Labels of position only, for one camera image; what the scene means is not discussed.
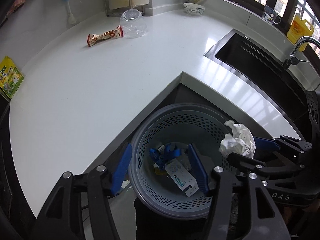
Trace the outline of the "white toothpaste box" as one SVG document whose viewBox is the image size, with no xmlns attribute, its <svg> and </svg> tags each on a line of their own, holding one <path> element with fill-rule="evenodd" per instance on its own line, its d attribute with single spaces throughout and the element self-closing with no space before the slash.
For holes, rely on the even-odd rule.
<svg viewBox="0 0 320 240">
<path fill-rule="evenodd" d="M 178 160 L 170 161 L 165 166 L 165 170 L 187 197 L 191 197 L 199 189 L 196 179 Z"/>
</svg>

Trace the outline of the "printed paper ball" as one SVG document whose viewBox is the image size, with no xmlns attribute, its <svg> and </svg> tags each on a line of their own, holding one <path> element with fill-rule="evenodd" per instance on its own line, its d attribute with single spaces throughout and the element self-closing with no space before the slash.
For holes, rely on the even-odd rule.
<svg viewBox="0 0 320 240">
<path fill-rule="evenodd" d="M 256 144 L 250 130 L 243 124 L 236 124 L 233 120 L 226 121 L 224 125 L 232 130 L 232 134 L 226 134 L 220 142 L 219 152 L 222 156 L 227 158 L 231 153 L 236 153 L 253 159 Z"/>
</svg>

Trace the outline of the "blue plastic handle piece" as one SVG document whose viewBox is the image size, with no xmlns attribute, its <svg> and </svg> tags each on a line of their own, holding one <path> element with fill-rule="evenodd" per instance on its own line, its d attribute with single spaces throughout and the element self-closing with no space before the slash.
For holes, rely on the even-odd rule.
<svg viewBox="0 0 320 240">
<path fill-rule="evenodd" d="M 160 170 L 164 170 L 168 162 L 179 157 L 181 154 L 182 150 L 175 143 L 161 145 L 158 149 L 149 149 L 150 158 Z"/>
</svg>

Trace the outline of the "red white snack wrapper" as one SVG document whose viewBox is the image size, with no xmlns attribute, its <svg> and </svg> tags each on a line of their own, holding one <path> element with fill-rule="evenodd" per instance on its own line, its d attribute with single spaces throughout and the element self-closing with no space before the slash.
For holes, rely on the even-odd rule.
<svg viewBox="0 0 320 240">
<path fill-rule="evenodd" d="M 103 40 L 109 40 L 111 38 L 121 38 L 123 37 L 123 29 L 119 25 L 116 27 L 116 29 L 113 29 L 111 31 L 104 32 L 103 34 L 89 34 L 87 37 L 87 45 L 89 47 L 95 45 L 97 42 L 103 41 Z"/>
</svg>

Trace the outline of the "clear plastic cup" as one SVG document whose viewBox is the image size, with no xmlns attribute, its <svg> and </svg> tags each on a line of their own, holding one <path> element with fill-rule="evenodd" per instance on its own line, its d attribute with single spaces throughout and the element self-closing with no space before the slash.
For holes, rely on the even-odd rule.
<svg viewBox="0 0 320 240">
<path fill-rule="evenodd" d="M 146 33 L 146 22 L 139 10 L 129 9 L 120 17 L 120 26 L 122 27 L 125 38 L 138 38 Z"/>
</svg>

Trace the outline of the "grey perforated trash bin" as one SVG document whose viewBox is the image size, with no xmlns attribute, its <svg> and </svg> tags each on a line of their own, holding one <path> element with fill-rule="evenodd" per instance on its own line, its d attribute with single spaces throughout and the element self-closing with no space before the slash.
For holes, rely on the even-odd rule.
<svg viewBox="0 0 320 240">
<path fill-rule="evenodd" d="M 175 159 L 193 175 L 188 145 L 194 144 L 207 172 L 220 166 L 236 174 L 236 168 L 219 152 L 220 142 L 231 132 L 224 125 L 227 120 L 228 116 L 220 110 L 192 103 L 168 105 L 146 119 L 131 141 L 129 176 L 139 200 L 150 210 L 169 218 L 206 217 L 212 199 L 200 190 L 187 197 L 166 170 L 160 170 L 152 161 L 149 149 L 175 143 L 182 150 Z"/>
</svg>

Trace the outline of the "black kitchen sink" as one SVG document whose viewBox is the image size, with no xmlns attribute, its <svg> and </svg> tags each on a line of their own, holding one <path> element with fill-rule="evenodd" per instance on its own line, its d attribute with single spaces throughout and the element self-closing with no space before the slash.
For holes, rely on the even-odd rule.
<svg viewBox="0 0 320 240">
<path fill-rule="evenodd" d="M 312 141 L 306 90 L 267 49 L 232 29 L 209 48 L 204 56 L 261 92 L 268 102 L 284 114 L 304 141 Z"/>
</svg>

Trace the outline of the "yellow oil bottle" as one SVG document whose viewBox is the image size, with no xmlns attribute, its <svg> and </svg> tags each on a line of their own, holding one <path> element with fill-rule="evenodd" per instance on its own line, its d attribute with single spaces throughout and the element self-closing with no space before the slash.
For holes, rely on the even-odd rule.
<svg viewBox="0 0 320 240">
<path fill-rule="evenodd" d="M 302 20 L 300 13 L 296 13 L 287 32 L 287 38 L 295 44 L 303 36 L 312 36 L 313 32 L 313 25 L 307 20 Z"/>
</svg>

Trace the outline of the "glass mug with print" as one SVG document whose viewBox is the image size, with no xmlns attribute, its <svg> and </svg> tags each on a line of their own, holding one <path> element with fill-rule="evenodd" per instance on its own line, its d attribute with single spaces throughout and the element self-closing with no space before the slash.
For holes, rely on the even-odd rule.
<svg viewBox="0 0 320 240">
<path fill-rule="evenodd" d="M 263 10 L 262 19 L 269 24 L 279 24 L 281 17 L 271 7 L 265 6 Z"/>
</svg>

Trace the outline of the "yellow green detergent pouch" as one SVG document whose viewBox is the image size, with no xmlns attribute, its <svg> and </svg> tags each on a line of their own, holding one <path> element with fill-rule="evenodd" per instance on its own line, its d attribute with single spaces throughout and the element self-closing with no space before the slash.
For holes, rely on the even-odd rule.
<svg viewBox="0 0 320 240">
<path fill-rule="evenodd" d="M 11 100 L 23 82 L 24 76 L 8 56 L 2 60 L 0 69 L 1 92 Z"/>
</svg>

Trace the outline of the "metal cutting board rack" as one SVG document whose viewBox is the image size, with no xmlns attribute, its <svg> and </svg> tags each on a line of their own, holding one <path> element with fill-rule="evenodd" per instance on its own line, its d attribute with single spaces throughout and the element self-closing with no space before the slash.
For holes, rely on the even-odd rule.
<svg viewBox="0 0 320 240">
<path fill-rule="evenodd" d="M 137 9 L 145 15 L 145 8 L 137 0 L 103 0 L 107 17 L 120 17 L 125 10 Z"/>
</svg>

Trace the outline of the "blue white bottle brush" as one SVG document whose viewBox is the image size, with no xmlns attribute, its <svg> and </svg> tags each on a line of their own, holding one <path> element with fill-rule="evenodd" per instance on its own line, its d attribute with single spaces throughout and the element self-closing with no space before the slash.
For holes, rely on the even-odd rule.
<svg viewBox="0 0 320 240">
<path fill-rule="evenodd" d="M 74 24 L 76 24 L 77 20 L 71 11 L 71 7 L 70 7 L 70 3 L 69 3 L 70 0 L 64 0 L 64 1 L 66 3 L 67 22 L 68 22 L 68 24 L 74 25 Z"/>
</svg>

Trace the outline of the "white patterned ceramic bowl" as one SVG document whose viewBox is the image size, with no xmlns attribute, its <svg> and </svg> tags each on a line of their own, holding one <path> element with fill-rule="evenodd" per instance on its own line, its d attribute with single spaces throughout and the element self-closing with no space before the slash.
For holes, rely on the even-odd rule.
<svg viewBox="0 0 320 240">
<path fill-rule="evenodd" d="M 185 2 L 183 3 L 183 9 L 188 15 L 201 16 L 206 8 L 199 4 Z"/>
</svg>

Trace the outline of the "pink wavy sponge cloth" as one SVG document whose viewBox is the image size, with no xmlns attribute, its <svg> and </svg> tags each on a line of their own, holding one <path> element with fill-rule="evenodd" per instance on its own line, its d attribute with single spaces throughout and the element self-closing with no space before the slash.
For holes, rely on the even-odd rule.
<svg viewBox="0 0 320 240">
<path fill-rule="evenodd" d="M 18 10 L 22 5 L 24 5 L 26 0 L 15 0 L 13 5 L 10 7 L 7 16 L 9 17 L 12 13 L 14 13 L 16 10 Z"/>
</svg>

